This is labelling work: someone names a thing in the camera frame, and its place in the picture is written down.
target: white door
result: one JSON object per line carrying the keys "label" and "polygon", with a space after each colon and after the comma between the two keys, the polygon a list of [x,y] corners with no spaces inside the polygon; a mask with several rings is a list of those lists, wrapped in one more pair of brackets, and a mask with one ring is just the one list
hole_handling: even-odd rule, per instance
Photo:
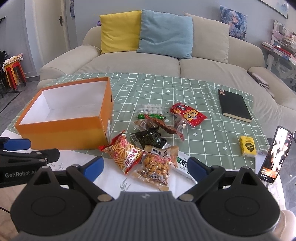
{"label": "white door", "polygon": [[45,65],[70,49],[64,9],[61,0],[33,0],[33,12],[38,49]]}

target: beige sofa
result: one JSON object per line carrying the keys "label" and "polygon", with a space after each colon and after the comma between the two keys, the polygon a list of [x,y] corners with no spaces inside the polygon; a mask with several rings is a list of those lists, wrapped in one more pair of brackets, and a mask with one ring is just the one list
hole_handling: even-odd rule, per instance
{"label": "beige sofa", "polygon": [[[39,87],[63,75],[82,73],[143,73],[213,81],[254,96],[254,113],[267,138],[273,138],[278,125],[296,130],[296,95],[278,77],[264,68],[260,48],[229,37],[229,64],[208,59],[176,59],[168,56],[119,52],[100,55],[101,27],[86,34],[83,45],[52,60],[40,70]],[[247,70],[263,77],[275,94],[274,99],[261,88]]]}

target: smartphone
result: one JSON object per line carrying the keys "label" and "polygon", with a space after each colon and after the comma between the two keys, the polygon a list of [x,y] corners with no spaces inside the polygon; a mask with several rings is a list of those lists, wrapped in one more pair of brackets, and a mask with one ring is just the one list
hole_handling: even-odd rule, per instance
{"label": "smartphone", "polygon": [[274,183],[289,153],[292,141],[293,133],[282,126],[278,126],[272,145],[258,173],[261,180]]}

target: beige pillow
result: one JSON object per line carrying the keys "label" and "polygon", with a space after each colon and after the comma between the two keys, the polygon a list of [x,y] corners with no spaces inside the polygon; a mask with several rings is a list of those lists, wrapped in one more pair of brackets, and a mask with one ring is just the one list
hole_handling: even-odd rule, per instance
{"label": "beige pillow", "polygon": [[193,20],[192,57],[228,63],[229,25],[185,13]]}

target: open cardboard box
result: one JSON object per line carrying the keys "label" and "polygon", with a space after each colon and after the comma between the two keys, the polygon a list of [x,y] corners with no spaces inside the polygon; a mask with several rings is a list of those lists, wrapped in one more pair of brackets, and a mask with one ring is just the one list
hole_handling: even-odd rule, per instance
{"label": "open cardboard box", "polygon": [[113,101],[108,77],[41,89],[15,127],[32,149],[97,149],[107,145]]}

